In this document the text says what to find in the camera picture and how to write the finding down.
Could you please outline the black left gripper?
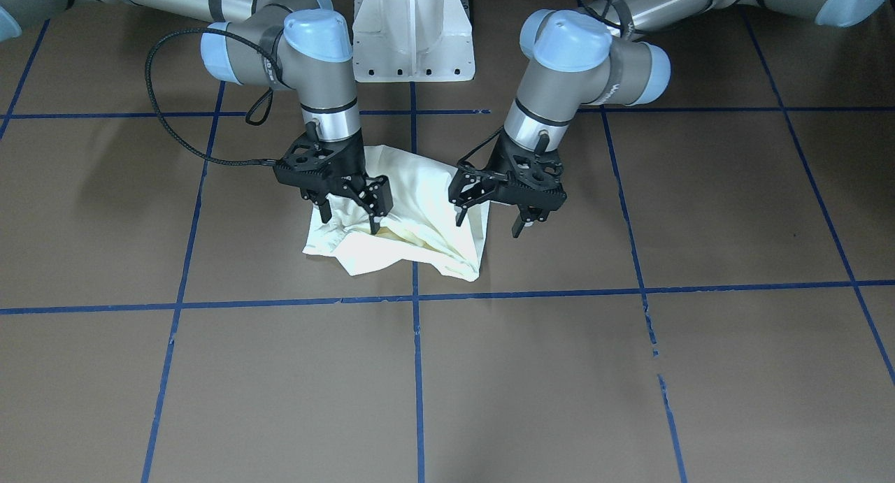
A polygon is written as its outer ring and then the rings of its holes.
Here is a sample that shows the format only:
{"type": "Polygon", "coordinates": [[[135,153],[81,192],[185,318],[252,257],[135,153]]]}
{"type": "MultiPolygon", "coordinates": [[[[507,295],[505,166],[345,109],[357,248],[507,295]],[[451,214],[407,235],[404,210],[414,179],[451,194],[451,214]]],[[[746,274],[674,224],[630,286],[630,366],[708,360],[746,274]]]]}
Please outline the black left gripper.
{"type": "Polygon", "coordinates": [[[456,225],[461,226],[473,206],[496,201],[517,205],[519,213],[512,225],[513,238],[535,222],[545,222],[551,211],[566,202],[561,177],[564,167],[557,151],[524,149],[502,132],[484,170],[473,165],[457,165],[448,187],[448,200],[456,208],[456,225]]]}

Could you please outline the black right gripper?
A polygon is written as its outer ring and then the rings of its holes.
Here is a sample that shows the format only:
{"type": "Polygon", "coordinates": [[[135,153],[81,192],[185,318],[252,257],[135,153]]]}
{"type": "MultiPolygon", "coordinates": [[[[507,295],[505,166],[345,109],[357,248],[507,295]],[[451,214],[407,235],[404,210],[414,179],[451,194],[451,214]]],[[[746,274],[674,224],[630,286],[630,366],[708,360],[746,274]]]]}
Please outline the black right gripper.
{"type": "Polygon", "coordinates": [[[316,189],[308,190],[308,199],[317,205],[320,221],[329,223],[332,209],[329,194],[351,199],[368,215],[372,235],[380,231],[381,221],[394,206],[389,177],[367,176],[364,142],[361,137],[345,141],[314,143],[308,149],[308,158],[322,172],[322,182],[316,189]]]}

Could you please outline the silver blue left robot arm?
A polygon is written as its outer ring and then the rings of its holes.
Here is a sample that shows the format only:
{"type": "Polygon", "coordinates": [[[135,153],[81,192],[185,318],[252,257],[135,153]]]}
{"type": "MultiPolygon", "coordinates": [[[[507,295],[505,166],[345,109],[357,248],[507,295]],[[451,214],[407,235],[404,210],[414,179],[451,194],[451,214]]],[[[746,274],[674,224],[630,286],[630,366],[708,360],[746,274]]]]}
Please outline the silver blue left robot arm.
{"type": "Polygon", "coordinates": [[[566,202],[559,145],[581,106],[652,103],[668,87],[671,61],[645,37],[711,10],[751,5],[810,19],[825,27],[853,27],[885,0],[592,0],[575,10],[536,11],[519,45],[528,59],[496,146],[484,168],[466,157],[447,198],[456,225],[473,207],[517,206],[512,235],[543,222],[566,202]]]}

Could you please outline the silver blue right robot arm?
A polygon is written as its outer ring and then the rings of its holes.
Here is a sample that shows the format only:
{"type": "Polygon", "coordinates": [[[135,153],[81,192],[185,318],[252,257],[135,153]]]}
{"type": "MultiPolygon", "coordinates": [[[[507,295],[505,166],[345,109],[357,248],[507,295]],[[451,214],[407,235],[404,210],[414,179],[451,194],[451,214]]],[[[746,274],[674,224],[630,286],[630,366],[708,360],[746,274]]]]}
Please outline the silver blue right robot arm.
{"type": "Polygon", "coordinates": [[[144,76],[154,113],[169,135],[153,85],[157,53],[182,35],[201,35],[199,52],[208,72],[222,82],[297,93],[304,132],[278,160],[252,159],[241,166],[272,168],[278,182],[297,187],[331,219],[330,196],[349,199],[368,216],[371,233],[393,206],[389,178],[366,171],[354,55],[348,23],[331,0],[2,0],[2,39],[87,2],[147,6],[208,22],[163,36],[148,53],[144,76]]]}

